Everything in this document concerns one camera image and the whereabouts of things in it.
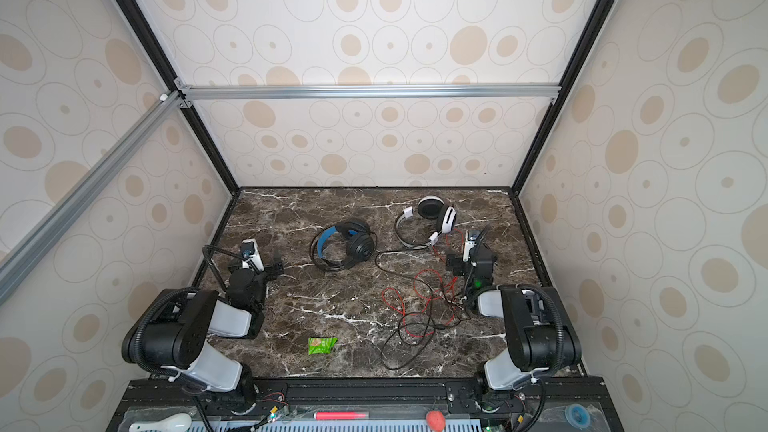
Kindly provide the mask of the black blue headphones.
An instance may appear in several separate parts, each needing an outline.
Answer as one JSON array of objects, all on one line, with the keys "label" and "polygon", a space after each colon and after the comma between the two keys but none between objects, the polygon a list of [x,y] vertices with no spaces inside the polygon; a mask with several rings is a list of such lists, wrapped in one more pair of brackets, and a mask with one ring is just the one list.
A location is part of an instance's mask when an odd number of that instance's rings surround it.
[{"label": "black blue headphones", "polygon": [[[341,261],[330,260],[324,255],[327,242],[336,234],[344,240],[346,256]],[[376,246],[376,234],[370,225],[362,219],[348,218],[317,233],[308,250],[312,263],[321,271],[331,273],[367,262],[374,255]]]}]

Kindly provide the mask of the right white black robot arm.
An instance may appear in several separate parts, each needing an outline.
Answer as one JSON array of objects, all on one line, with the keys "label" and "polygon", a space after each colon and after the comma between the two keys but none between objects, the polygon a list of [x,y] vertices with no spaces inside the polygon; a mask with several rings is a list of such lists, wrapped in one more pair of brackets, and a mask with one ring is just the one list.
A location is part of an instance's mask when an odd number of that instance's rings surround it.
[{"label": "right white black robot arm", "polygon": [[506,348],[483,365],[482,384],[520,390],[581,362],[582,347],[553,287],[493,282],[497,256],[470,244],[446,257],[446,269],[465,279],[463,304],[472,314],[503,321]]}]

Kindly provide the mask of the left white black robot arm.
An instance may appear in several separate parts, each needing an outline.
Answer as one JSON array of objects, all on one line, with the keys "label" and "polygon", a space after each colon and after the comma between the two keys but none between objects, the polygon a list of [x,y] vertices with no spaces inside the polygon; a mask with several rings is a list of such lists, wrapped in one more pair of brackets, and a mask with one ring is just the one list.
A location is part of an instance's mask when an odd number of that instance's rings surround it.
[{"label": "left white black robot arm", "polygon": [[268,283],[283,274],[284,263],[280,256],[264,263],[253,239],[236,253],[211,244],[202,253],[223,292],[161,291],[126,333],[121,355],[193,394],[222,394],[242,409],[257,400],[252,372],[215,349],[208,337],[256,338],[265,320]]}]

